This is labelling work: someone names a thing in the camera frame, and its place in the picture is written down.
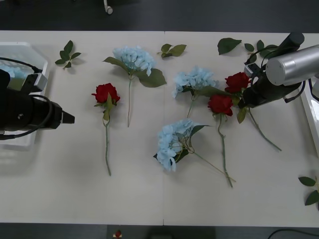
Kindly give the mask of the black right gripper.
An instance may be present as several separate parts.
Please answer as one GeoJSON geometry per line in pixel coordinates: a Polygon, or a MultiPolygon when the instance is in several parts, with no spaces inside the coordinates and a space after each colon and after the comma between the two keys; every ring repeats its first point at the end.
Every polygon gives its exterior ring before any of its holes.
{"type": "Polygon", "coordinates": [[[240,100],[240,108],[255,108],[270,103],[272,99],[273,84],[269,81],[266,73],[261,73],[256,83],[249,85],[243,91],[243,98],[240,100]]]}

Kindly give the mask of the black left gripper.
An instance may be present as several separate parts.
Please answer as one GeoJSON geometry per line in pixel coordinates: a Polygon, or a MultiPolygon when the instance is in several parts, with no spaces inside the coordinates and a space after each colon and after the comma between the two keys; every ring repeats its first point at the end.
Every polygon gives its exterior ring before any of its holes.
{"type": "MultiPolygon", "coordinates": [[[[46,100],[33,98],[33,110],[31,114],[30,128],[40,125],[49,113],[49,103],[46,100]]],[[[52,111],[49,120],[40,129],[57,129],[62,124],[74,124],[75,117],[62,110],[59,104],[52,103],[52,111]]]]}

